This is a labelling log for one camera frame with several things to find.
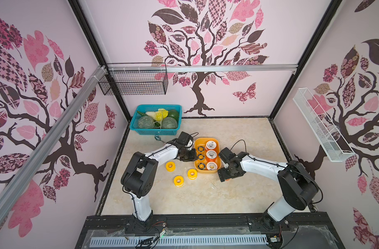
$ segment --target aluminum rail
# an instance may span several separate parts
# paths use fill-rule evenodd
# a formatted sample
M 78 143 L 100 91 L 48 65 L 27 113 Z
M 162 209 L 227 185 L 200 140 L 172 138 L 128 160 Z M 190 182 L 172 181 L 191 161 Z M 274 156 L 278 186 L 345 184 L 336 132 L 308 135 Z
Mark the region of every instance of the aluminum rail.
M 113 71 L 150 71 L 159 70 L 159 67 L 118 67 L 118 63 L 108 64 Z M 296 71 L 297 64 L 270 64 L 270 65 L 233 65 L 233 66 L 176 66 L 167 67 L 167 72 L 230 72 L 230 71 Z
M 67 126 L 72 122 L 73 117 L 76 115 L 88 95 L 105 75 L 104 66 L 98 67 L 88 78 L 87 82 L 81 88 L 77 96 L 72 100 L 66 110 L 62 113 L 61 117 L 55 122 L 50 131 L 34 149 L 30 157 L 26 160 L 24 165 L 18 170 L 16 175 L 12 178 L 9 184 L 4 188 L 0 194 L 0 224 L 7 216 L 15 202 L 21 196 L 27 185 L 43 164 L 46 157 L 54 148 L 58 139 L 65 131 Z

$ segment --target black wire mesh basket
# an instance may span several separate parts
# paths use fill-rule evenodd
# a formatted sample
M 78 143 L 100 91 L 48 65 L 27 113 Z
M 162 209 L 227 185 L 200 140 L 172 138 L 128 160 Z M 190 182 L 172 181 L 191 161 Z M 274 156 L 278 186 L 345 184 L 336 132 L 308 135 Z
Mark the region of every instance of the black wire mesh basket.
M 110 63 L 109 73 L 99 81 L 104 95 L 166 94 L 165 63 Z

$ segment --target white wire mesh basket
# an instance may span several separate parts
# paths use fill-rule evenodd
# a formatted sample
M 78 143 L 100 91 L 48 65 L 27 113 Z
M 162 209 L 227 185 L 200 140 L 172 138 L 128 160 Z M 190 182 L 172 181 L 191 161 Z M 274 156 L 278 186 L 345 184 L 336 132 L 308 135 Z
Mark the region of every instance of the white wire mesh basket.
M 331 117 L 307 88 L 299 88 L 293 101 L 309 123 L 331 162 L 343 162 L 355 155 Z M 337 142 L 338 139 L 341 140 L 341 146 Z

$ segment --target green vegetable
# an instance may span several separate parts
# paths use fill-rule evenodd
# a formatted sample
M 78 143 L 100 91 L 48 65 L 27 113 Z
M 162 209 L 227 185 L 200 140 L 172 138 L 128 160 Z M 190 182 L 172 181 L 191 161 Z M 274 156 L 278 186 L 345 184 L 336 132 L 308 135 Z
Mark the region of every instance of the green vegetable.
M 180 113 L 176 109 L 169 110 L 167 117 L 173 117 L 177 122 L 180 119 Z
M 149 116 L 142 116 L 138 120 L 138 128 L 140 129 L 152 129 L 155 127 L 155 124 L 153 123 L 153 118 Z
M 137 113 L 141 116 L 146 116 L 146 114 L 144 112 L 140 112 L 140 111 L 137 111 Z
M 173 117 L 166 117 L 162 121 L 162 129 L 177 129 L 177 121 Z

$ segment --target teal plastic basket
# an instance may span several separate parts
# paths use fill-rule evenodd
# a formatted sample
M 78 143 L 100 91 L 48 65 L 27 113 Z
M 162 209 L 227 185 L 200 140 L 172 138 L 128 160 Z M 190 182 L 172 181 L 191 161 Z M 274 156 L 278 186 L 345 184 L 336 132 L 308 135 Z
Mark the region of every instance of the teal plastic basket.
M 176 109 L 180 113 L 180 118 L 178 119 L 177 129 L 140 129 L 138 128 L 138 120 L 141 115 L 137 113 L 140 112 L 157 112 L 157 109 L 163 108 L 165 110 Z M 180 105 L 139 105 L 137 110 L 134 112 L 133 119 L 130 123 L 130 130 L 138 132 L 140 135 L 176 135 L 177 131 L 181 126 L 181 117 L 183 116 L 183 110 Z

